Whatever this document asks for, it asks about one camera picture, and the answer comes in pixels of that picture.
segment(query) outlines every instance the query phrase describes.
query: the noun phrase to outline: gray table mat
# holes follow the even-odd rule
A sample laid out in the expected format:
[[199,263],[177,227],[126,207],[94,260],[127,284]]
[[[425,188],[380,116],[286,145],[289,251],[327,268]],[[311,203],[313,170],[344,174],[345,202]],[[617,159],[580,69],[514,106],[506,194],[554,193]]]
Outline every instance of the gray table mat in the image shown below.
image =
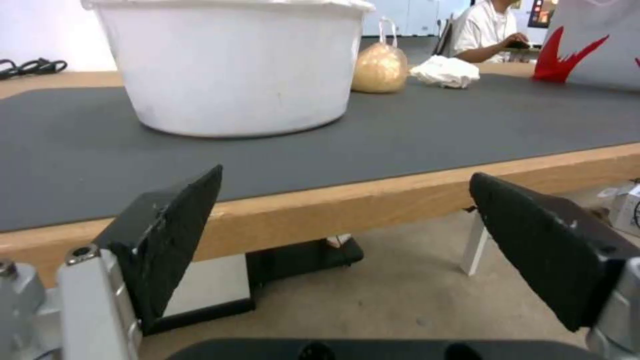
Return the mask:
[[0,231],[111,217],[217,163],[229,200],[640,142],[639,110],[637,93],[483,75],[351,94],[304,133],[210,140],[142,126],[123,88],[28,92],[0,101]]

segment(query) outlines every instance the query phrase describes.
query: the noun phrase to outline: computer screen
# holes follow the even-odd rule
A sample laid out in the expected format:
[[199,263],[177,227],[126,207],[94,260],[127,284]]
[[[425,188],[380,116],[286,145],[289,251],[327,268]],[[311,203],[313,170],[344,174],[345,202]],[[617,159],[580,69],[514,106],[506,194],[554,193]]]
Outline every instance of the computer screen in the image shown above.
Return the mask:
[[557,4],[558,0],[533,0],[531,16],[529,16],[529,27],[548,28]]

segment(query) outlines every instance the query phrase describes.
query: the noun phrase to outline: red shape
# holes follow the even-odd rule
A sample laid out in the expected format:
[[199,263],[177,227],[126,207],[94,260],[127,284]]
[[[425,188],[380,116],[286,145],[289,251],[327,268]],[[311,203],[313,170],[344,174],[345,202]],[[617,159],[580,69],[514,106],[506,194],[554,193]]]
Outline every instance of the red shape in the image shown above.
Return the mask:
[[560,40],[564,33],[564,26],[557,28],[554,33],[549,37],[549,40],[540,51],[540,57],[536,64],[536,71],[533,75],[534,79],[551,81],[555,83],[564,83],[566,78],[569,77],[573,68],[578,65],[582,59],[591,54],[595,49],[598,49],[609,36],[605,36],[600,40],[596,40],[587,45],[579,53],[573,53],[564,59],[558,57],[558,51],[560,48]]

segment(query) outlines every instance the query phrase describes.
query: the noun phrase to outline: white plastic tub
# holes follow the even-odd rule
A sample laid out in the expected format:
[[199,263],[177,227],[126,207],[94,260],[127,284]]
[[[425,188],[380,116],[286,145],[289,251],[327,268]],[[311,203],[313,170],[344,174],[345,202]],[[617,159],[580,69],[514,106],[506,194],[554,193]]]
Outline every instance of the white plastic tub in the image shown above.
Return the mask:
[[344,114],[373,6],[360,0],[83,0],[142,123],[193,136],[299,131]]

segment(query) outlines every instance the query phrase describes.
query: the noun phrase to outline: person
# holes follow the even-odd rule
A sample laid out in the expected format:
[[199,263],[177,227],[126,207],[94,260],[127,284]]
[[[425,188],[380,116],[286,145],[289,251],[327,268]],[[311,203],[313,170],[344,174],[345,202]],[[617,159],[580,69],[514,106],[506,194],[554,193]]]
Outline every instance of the person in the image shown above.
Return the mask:
[[483,0],[471,6],[453,24],[451,54],[470,63],[505,62],[503,50],[512,41],[529,42],[519,33],[509,9],[518,0]]

